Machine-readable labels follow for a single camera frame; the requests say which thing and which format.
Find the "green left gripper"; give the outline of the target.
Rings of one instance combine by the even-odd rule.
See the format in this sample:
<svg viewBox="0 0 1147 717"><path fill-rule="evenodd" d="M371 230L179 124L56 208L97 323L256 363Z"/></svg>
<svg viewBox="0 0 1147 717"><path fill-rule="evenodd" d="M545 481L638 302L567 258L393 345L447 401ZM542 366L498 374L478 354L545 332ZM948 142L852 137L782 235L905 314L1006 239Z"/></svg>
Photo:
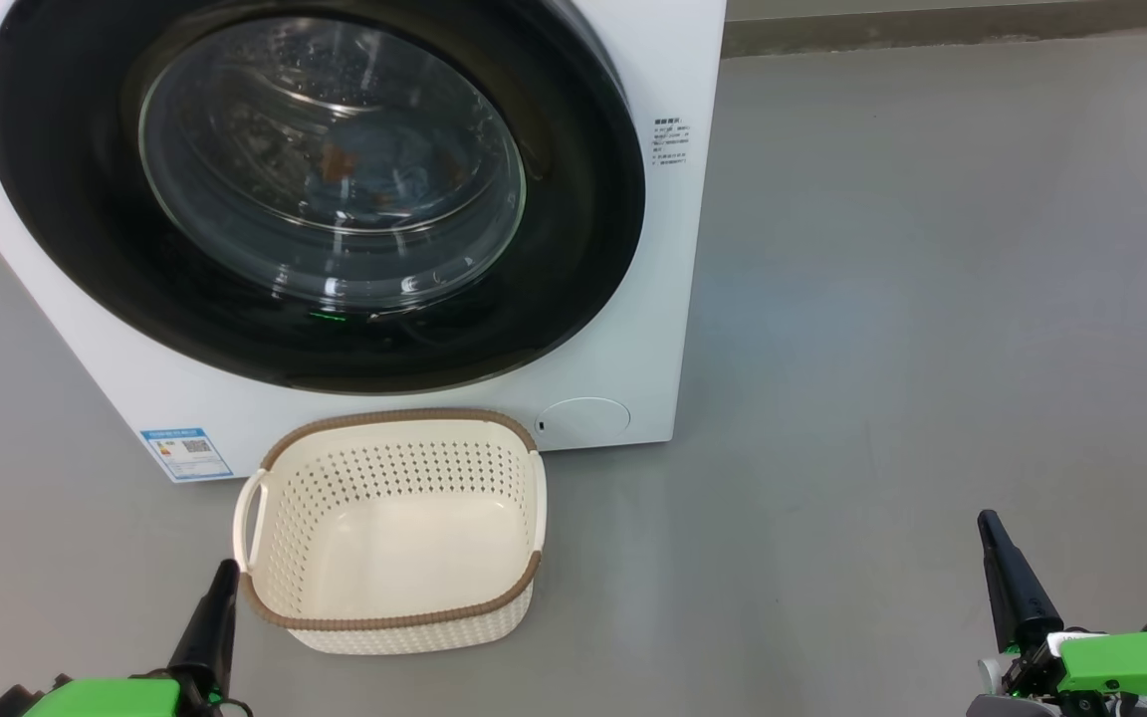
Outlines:
<svg viewBox="0 0 1147 717"><path fill-rule="evenodd" d="M0 695L0 717L255 717L249 704L227 697L237 587L236 560L223 560L167 670L123 679L72 679L61 673L47 691L15 685Z"/></svg>

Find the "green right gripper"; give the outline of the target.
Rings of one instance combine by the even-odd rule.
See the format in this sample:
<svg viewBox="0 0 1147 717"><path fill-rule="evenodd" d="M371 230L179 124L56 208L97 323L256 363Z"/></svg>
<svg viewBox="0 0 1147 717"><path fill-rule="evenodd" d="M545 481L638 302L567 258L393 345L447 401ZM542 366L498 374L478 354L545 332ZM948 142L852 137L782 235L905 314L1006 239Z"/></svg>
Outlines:
<svg viewBox="0 0 1147 717"><path fill-rule="evenodd" d="M1008 667L980 661L968 717L1147 717L1147 623L1138 632L1062 631L1063 618L996 511L976 517L988 597Z"/></svg>

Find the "white front-load washing machine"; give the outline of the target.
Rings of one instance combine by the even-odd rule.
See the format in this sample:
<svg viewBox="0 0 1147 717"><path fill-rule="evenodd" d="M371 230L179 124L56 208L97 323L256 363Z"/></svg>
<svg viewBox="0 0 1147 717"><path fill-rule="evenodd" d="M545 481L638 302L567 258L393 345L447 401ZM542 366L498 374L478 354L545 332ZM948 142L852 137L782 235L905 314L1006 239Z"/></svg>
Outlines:
<svg viewBox="0 0 1147 717"><path fill-rule="evenodd" d="M0 0L0 20L14 1ZM70 282L0 181L1 258L142 445L145 430L203 428L235 478L251 475L270 445L301 424L382 411L493 411L533 434L552 404L601 396L631 413L617 445L663 443L673 435L681 384L727 0L574 3L627 92L646 162L645 217L619 289L537 361L427 393L317 393L218 371L147 340Z"/></svg>

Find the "round filter cover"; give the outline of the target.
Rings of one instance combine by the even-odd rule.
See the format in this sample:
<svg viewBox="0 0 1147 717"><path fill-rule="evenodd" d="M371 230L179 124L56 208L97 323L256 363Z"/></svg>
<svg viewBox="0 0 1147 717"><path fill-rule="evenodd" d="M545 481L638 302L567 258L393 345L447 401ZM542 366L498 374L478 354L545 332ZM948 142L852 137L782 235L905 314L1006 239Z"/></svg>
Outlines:
<svg viewBox="0 0 1147 717"><path fill-rule="evenodd" d="M631 424L619 402L578 396L552 404L535 421L535 437L545 450L599 449L617 445Z"/></svg>

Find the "cream perforated laundry basket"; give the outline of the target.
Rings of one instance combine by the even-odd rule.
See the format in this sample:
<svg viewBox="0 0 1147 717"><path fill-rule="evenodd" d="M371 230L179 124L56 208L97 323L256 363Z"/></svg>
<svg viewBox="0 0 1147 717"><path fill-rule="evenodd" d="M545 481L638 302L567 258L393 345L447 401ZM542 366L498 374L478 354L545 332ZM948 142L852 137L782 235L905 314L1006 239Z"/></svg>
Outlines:
<svg viewBox="0 0 1147 717"><path fill-rule="evenodd" d="M256 616L310 649L401 656L509 636L547 522L545 462L518 421L391 411L278 441L237 494L231 539Z"/></svg>

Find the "steel perforated washer drum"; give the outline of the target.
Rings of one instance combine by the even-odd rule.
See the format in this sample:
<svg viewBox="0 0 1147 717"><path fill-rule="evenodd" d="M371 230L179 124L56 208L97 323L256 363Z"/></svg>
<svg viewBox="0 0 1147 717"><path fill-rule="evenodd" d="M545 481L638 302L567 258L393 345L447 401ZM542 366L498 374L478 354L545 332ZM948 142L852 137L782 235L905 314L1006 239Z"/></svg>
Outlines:
<svg viewBox="0 0 1147 717"><path fill-rule="evenodd" d="M379 226L331 218L309 205L310 164L329 130L368 115L473 130L496 142L496 171L431 218ZM249 20L204 37L153 83L140 142L165 213L200 237L507 242L526 200L510 128L473 81L419 44L345 20Z"/></svg>

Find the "blue energy label sticker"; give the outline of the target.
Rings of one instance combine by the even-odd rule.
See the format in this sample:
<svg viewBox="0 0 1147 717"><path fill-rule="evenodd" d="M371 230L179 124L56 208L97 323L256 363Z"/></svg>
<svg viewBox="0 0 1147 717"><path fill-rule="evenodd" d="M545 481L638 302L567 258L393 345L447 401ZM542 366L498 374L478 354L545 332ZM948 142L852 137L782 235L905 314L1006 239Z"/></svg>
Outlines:
<svg viewBox="0 0 1147 717"><path fill-rule="evenodd" d="M235 477L203 428L162 428L139 432L146 449L177 484Z"/></svg>

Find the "blue bear-print garment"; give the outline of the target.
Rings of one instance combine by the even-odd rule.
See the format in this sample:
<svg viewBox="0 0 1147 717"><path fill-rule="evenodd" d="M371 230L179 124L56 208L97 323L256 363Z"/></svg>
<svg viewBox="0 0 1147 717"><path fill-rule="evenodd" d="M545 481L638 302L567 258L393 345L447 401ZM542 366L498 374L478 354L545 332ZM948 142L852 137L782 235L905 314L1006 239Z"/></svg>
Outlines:
<svg viewBox="0 0 1147 717"><path fill-rule="evenodd" d="M432 119L368 115L327 132L305 181L309 205L362 226L426 219L473 196L496 142Z"/></svg>

